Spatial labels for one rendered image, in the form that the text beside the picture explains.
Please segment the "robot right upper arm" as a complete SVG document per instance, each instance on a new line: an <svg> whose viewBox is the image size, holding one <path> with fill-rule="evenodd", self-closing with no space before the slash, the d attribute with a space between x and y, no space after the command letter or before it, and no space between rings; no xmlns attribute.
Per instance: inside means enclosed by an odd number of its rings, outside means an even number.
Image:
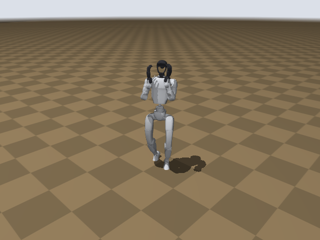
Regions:
<svg viewBox="0 0 320 240"><path fill-rule="evenodd" d="M144 81L144 85L143 85L142 91L145 89L146 84L147 84L147 78L146 78L145 81ZM143 96L142 96L141 99L142 99L142 100L147 100L147 98L148 98L148 95L143 94Z"/></svg>

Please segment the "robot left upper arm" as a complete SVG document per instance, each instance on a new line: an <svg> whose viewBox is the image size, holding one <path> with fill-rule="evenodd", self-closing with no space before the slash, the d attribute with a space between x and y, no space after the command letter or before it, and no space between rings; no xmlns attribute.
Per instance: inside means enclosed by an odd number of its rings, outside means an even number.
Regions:
<svg viewBox="0 0 320 240"><path fill-rule="evenodd" d="M176 96L177 86L178 86L178 83L177 83L176 79L170 79L170 85L171 85L171 89L173 90L174 95ZM174 101L175 100L175 99L172 98L171 94L168 95L167 98L168 98L169 101Z"/></svg>

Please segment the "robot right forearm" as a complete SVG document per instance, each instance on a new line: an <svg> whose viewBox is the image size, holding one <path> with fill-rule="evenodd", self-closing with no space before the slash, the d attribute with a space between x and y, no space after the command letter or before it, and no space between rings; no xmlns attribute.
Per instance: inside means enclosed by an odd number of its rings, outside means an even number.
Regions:
<svg viewBox="0 0 320 240"><path fill-rule="evenodd" d="M153 83L153 80L152 80L152 83ZM150 91L150 89L152 87L152 83L149 83L149 80L147 80L147 84L146 84L146 86L145 86L140 98L142 98L143 94L144 95L148 95L149 94L149 91Z"/></svg>

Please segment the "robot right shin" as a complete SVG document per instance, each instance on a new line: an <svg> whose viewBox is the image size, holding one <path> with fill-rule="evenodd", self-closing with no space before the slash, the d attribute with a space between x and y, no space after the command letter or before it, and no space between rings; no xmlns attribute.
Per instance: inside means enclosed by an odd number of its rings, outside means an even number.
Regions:
<svg viewBox="0 0 320 240"><path fill-rule="evenodd" d="M148 146L149 150L154 154L154 156L155 156L155 155L156 155L156 156L158 155L156 142L155 142L154 145L149 145L149 144L147 143L147 146Z"/></svg>

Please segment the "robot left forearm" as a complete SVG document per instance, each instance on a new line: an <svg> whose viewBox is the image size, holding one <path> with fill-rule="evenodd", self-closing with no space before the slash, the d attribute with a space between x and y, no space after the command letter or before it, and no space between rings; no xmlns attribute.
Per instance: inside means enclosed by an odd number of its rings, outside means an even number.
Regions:
<svg viewBox="0 0 320 240"><path fill-rule="evenodd" d="M164 82L164 80L163 80L163 82ZM172 90L172 87L171 87L170 79L169 79L169 78L167 79L167 82L164 82L164 86L165 86L165 89L166 89L166 91L167 91L166 93L167 93L168 95L171 94L172 98L175 100L175 99L176 99L176 96L175 96L175 94L174 94L174 92L173 92L173 90Z"/></svg>

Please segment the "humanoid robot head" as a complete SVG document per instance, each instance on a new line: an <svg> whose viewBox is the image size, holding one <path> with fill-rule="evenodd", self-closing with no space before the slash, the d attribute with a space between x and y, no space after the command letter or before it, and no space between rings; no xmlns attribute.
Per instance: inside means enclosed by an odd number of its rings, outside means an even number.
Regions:
<svg viewBox="0 0 320 240"><path fill-rule="evenodd" d="M156 66L157 66L157 71L158 71L158 73L159 73L158 78L165 78L165 77L163 77L163 76L165 76L165 71L166 71L166 69L167 69L166 64L167 64L167 62L166 62L165 60L160 60L160 61L157 62L157 65L156 65ZM163 69L163 68L165 67L164 72L159 72L158 67L160 67L161 69Z"/></svg>

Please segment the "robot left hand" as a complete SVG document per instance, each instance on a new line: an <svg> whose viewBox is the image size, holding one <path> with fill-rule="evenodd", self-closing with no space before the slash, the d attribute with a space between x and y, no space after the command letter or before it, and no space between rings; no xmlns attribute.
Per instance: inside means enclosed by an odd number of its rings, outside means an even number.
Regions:
<svg viewBox="0 0 320 240"><path fill-rule="evenodd" d="M166 64L167 66L167 72L166 76L164 77L164 82L166 83L168 79L170 79L170 75L172 73L172 66L170 64Z"/></svg>

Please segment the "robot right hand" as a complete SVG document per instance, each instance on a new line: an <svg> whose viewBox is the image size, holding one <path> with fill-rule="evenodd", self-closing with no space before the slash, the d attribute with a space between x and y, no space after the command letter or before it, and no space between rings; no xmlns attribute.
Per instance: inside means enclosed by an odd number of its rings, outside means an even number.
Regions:
<svg viewBox="0 0 320 240"><path fill-rule="evenodd" d="M151 78L151 73L150 73L151 67L153 67L153 66L152 66L152 65L149 65L149 66L147 67L147 72L146 72L146 74L147 74L147 80L149 81L150 84L152 83L152 78Z"/></svg>

